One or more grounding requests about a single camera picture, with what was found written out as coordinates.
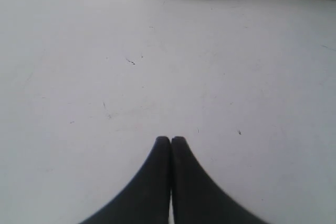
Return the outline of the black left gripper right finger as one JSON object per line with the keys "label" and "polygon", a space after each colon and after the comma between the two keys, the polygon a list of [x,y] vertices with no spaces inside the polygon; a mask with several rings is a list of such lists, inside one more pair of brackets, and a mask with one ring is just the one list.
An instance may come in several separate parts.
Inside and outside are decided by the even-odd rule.
{"label": "black left gripper right finger", "polygon": [[182,136],[171,140],[171,171],[175,223],[265,223],[209,177]]}

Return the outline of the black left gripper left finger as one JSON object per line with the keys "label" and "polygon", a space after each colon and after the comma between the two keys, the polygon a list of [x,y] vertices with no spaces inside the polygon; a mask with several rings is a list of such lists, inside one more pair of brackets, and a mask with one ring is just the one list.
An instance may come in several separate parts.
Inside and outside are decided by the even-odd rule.
{"label": "black left gripper left finger", "polygon": [[157,137],[147,159],[130,182],[82,223],[168,223],[170,160],[169,138]]}

